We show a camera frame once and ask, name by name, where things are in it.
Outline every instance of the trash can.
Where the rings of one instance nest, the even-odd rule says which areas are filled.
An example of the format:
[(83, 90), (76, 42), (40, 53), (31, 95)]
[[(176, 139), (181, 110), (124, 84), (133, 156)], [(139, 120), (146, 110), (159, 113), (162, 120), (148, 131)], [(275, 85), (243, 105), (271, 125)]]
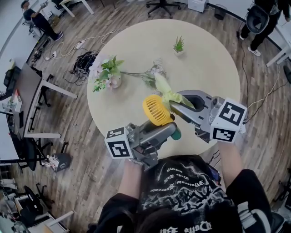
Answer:
[(215, 11), (214, 11), (214, 16), (218, 20), (223, 20), (224, 16), (226, 15), (227, 8), (223, 5), (216, 4)]

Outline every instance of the yellow fan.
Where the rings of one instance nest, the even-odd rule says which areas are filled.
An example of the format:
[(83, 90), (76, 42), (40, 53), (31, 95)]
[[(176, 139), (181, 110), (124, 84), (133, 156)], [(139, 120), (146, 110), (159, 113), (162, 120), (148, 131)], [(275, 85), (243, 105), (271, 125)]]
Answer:
[(156, 126), (163, 126), (173, 122), (169, 110), (162, 103), (162, 98), (158, 95), (150, 95), (143, 102), (142, 107), (146, 116)]

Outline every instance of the black pants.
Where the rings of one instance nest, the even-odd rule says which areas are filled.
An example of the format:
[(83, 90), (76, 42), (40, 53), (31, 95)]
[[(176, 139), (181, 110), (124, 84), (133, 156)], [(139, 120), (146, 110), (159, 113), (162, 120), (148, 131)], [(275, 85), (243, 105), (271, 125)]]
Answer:
[(39, 17), (37, 20), (33, 20), (33, 22), (35, 26), (43, 30), (44, 33), (54, 41), (58, 38), (58, 34), (54, 32), (50, 26), (50, 23), (46, 20), (45, 17)]
[[(258, 46), (264, 41), (264, 39), (272, 33), (274, 28), (276, 27), (278, 20), (280, 18), (281, 12), (278, 12), (275, 15), (270, 15), (270, 20), (267, 25), (267, 27), (260, 33), (257, 34), (254, 38), (254, 40), (251, 43), (251, 50), (255, 51), (257, 50)], [(241, 30), (241, 36), (242, 38), (247, 38), (250, 33), (250, 30), (245, 25)]]

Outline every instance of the round table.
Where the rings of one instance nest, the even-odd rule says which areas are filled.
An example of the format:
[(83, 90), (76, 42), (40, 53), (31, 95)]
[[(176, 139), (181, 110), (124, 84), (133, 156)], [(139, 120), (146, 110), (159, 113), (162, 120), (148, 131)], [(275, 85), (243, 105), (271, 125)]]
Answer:
[[(175, 56), (177, 37), (184, 38), (185, 53)], [(240, 81), (234, 61), (226, 48), (204, 29), (180, 20), (150, 20), (133, 25), (112, 38), (99, 55), (117, 55), (124, 60), (121, 71), (145, 72), (161, 58), (168, 82), (174, 92), (202, 90), (211, 96), (240, 101)], [(154, 93), (140, 78), (123, 75), (114, 90), (93, 92), (88, 81), (87, 98), (93, 120), (105, 136), (109, 130), (147, 121), (143, 100)], [(194, 134), (194, 125), (176, 116), (182, 137), (168, 138), (158, 151), (159, 159), (172, 155), (200, 154), (215, 144), (204, 142)]]

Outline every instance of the sneaker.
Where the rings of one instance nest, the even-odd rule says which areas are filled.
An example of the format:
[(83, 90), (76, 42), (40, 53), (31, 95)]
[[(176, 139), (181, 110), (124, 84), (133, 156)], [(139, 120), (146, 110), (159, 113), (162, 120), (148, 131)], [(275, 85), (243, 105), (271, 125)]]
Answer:
[(62, 38), (62, 37), (63, 37), (63, 35), (64, 35), (64, 34), (59, 34), (59, 35), (58, 35), (58, 38), (56, 38), (56, 40), (55, 40), (55, 41), (58, 41), (60, 38)]
[(251, 50), (251, 47), (248, 47), (247, 49), (248, 49), (251, 53), (255, 54), (256, 56), (261, 56), (261, 53), (260, 53), (258, 50), (253, 51), (253, 50)]

